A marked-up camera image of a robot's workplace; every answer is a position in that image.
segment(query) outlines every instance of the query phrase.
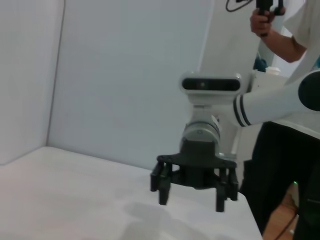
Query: white table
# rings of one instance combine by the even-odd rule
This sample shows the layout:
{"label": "white table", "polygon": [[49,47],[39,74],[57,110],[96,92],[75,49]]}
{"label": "white table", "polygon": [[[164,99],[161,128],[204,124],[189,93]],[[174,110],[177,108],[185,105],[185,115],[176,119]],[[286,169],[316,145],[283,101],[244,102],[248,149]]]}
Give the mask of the white table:
{"label": "white table", "polygon": [[43,147],[0,167],[0,240],[261,240],[241,194],[173,185],[167,206],[150,171]]}

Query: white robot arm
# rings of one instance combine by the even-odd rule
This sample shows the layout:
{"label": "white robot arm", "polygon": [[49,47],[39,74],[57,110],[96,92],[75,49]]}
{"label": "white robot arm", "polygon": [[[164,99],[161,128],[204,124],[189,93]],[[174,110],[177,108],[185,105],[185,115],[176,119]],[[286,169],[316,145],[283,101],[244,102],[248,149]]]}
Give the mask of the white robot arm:
{"label": "white robot arm", "polygon": [[[196,189],[216,188],[216,211],[223,212],[227,198],[238,199],[237,164],[220,153],[220,128],[216,116],[225,115],[233,124],[246,127],[286,115],[320,111],[320,70],[313,71],[282,88],[241,94],[239,76],[210,77],[184,75],[181,90],[193,105],[180,152],[161,155],[151,173],[152,192],[159,191],[159,203],[166,205],[171,183]],[[173,171],[173,165],[179,170]]]}

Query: cable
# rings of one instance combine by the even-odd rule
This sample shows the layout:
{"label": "cable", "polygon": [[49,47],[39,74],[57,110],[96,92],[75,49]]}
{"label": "cable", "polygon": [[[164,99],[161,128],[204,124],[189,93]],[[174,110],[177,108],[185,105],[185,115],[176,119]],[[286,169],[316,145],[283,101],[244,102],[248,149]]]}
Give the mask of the cable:
{"label": "cable", "polygon": [[243,4],[243,5],[235,8],[235,9],[229,9],[230,0],[226,0],[225,9],[226,9],[226,11],[229,12],[229,13],[234,13],[234,12],[236,12],[236,11],[244,8],[245,6],[249,5],[249,4],[252,3],[253,1],[254,1],[254,0],[247,0],[247,2],[246,2],[245,4]]}
{"label": "cable", "polygon": [[286,230],[290,227],[290,225],[294,222],[294,220],[296,219],[297,216],[297,212],[294,213],[293,218],[289,221],[289,223],[284,227],[284,229],[282,230],[282,232],[280,232],[280,234],[274,239],[274,240],[279,240],[282,235],[286,232]]}

